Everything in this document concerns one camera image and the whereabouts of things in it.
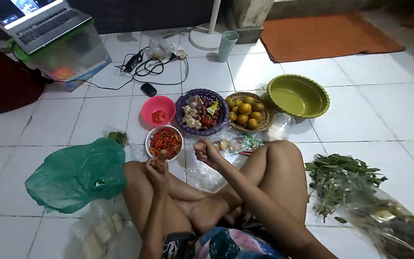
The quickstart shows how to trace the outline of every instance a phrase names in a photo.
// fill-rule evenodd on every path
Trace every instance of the orange rug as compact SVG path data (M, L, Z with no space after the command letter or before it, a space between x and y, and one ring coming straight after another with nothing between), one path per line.
M359 13L265 21L261 34L275 63L405 50Z

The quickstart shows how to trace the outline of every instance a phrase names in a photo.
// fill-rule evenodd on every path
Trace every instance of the laptop keyboard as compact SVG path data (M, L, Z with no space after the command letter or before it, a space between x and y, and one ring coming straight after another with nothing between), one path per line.
M30 42L36 40L37 38L43 36L58 26L61 26L65 22L78 15L78 12L75 12L73 10L61 9L60 11L37 22L36 24L33 24L26 30L18 33L20 35L18 39L24 44L29 44Z

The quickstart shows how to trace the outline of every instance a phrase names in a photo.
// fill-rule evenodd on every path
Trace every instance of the purple woven basket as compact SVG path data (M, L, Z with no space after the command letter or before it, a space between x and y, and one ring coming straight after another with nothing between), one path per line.
M186 102L195 95L198 95L201 98L205 98L211 102L215 102L216 100L220 101L220 103L218 103L219 115L218 115L218 120L217 120L218 121L217 126L210 128L208 130L201 131L201 130L195 130L193 128L187 127L186 124L181 121L181 119L184 116L183 107L187 106ZM217 94L214 91L210 91L208 89L194 89L194 90L188 91L187 93L182 95L177 100L177 102L175 103L175 106L177 109L175 112L175 119L177 120L180 127L184 129L185 131L191 134L194 134L194 135L198 135L198 136L209 136L209 135L213 135L219 132L220 130L222 130L222 128L225 125L227 125L227 121L229 119L230 109L226 101L219 94Z

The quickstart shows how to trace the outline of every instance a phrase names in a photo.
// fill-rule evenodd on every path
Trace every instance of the green plastic bag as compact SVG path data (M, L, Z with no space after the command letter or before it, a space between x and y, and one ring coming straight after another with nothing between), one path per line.
M50 154L25 181L28 194L45 208L71 214L95 199L111 199L127 179L126 154L110 138L67 147Z

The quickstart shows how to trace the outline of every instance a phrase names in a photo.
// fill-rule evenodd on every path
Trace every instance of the wicker basket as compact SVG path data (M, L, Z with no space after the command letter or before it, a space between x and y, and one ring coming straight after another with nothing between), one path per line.
M253 97L255 98L257 103L263 103L261 98L256 95L256 94L252 94L252 93L245 93L245 92L238 92L235 94L231 94L226 98L231 98L233 100L243 100L245 97ZM229 121L230 125L235 127L236 129L239 130L243 130L245 132L249 132L249 133L256 133L256 132L260 132L260 131L265 131L267 129L269 129L269 127L271 127L271 125L274 122L274 112L272 111L272 109L268 109L266 106L264 107L264 112L263 112L263 120L260 122L259 127L256 130L249 130L239 124L236 124L233 121Z
M215 127L210 128L208 130L204 130L204 131L195 130L195 129L187 127L186 124L181 121L181 119L184 116L183 107L185 107L186 102L195 95L198 95L201 98L206 98L207 100L211 102L215 102L216 100L220 101L220 103L218 104L218 112L219 112L218 123ZM175 106L176 106L176 112L175 112L176 121L178 122L178 124L180 125L182 129L184 129L185 131L193 135L198 135L198 136L213 135L219 132L220 130L222 130L225 125L227 125L226 122L228 121L230 117L230 110L228 108L228 104L223 99L223 97L221 97L218 93L214 91L210 91L208 89L194 89L194 90L188 91L187 93L185 93L178 99L178 101L175 103Z

